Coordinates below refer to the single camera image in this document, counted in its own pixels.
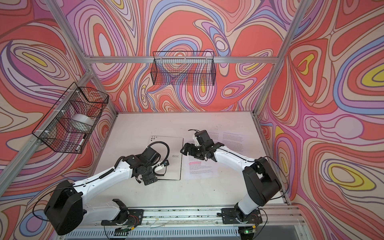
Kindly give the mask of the white RAY file folder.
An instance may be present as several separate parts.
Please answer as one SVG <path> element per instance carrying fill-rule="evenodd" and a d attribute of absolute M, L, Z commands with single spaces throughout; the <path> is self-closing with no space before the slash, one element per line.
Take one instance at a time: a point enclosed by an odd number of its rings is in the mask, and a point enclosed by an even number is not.
<path fill-rule="evenodd" d="M 184 145 L 184 139 L 181 137 L 167 137 L 167 136 L 150 136 L 148 144 L 154 142 L 164 142 L 169 146 L 170 153 L 167 157 L 169 165 L 164 167 L 160 165 L 156 168 L 157 174 L 164 174 L 163 176 L 157 176 L 161 181 L 180 181 L 182 176 L 182 154 L 180 150 Z"/>

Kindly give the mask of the paper sheet green highlight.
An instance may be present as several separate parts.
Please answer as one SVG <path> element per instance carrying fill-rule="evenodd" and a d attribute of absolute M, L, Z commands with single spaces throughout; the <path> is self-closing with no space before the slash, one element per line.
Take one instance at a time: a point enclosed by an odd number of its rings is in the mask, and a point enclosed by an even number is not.
<path fill-rule="evenodd" d="M 219 140 L 229 149 L 242 153 L 244 151 L 244 136 L 237 133 L 223 132 Z"/>

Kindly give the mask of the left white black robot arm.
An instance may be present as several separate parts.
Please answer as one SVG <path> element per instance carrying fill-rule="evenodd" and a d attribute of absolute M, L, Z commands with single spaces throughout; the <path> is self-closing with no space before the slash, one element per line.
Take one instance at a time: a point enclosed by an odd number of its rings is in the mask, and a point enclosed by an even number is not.
<path fill-rule="evenodd" d="M 146 185 L 156 182 L 153 166 L 160 158 L 157 151 L 147 147 L 141 154 L 119 157 L 114 166 L 87 179 L 74 183 L 63 181 L 53 191 L 44 214 L 59 236 L 72 232 L 82 223 L 125 225 L 130 214 L 120 199 L 100 206 L 90 205 L 91 199 L 130 178 Z"/>

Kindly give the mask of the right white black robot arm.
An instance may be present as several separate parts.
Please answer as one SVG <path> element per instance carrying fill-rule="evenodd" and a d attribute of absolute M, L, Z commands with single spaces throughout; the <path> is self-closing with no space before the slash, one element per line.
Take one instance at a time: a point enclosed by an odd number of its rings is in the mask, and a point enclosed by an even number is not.
<path fill-rule="evenodd" d="M 212 146 L 186 143 L 180 153 L 198 160 L 213 160 L 242 173 L 247 194 L 235 204 L 232 214 L 240 223 L 245 223 L 253 211 L 265 206 L 282 189 L 279 178 L 266 158 L 245 157 L 220 142 Z"/>

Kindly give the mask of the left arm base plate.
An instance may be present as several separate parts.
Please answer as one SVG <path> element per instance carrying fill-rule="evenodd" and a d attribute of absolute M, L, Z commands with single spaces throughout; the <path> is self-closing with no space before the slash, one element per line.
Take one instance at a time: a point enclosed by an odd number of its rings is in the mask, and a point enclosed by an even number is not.
<path fill-rule="evenodd" d="M 113 220 L 103 220 L 102 226 L 128 226 L 137 227 L 142 224 L 144 215 L 143 209 L 122 210 Z"/>

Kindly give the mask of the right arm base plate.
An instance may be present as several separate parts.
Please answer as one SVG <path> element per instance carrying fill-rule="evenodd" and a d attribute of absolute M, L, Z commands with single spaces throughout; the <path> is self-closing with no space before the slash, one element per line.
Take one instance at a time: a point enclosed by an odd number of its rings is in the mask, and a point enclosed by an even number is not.
<path fill-rule="evenodd" d="M 253 224 L 257 226 L 263 222 L 259 209 L 244 214 L 240 209 L 222 208 L 217 216 L 222 218 L 223 224 Z"/>

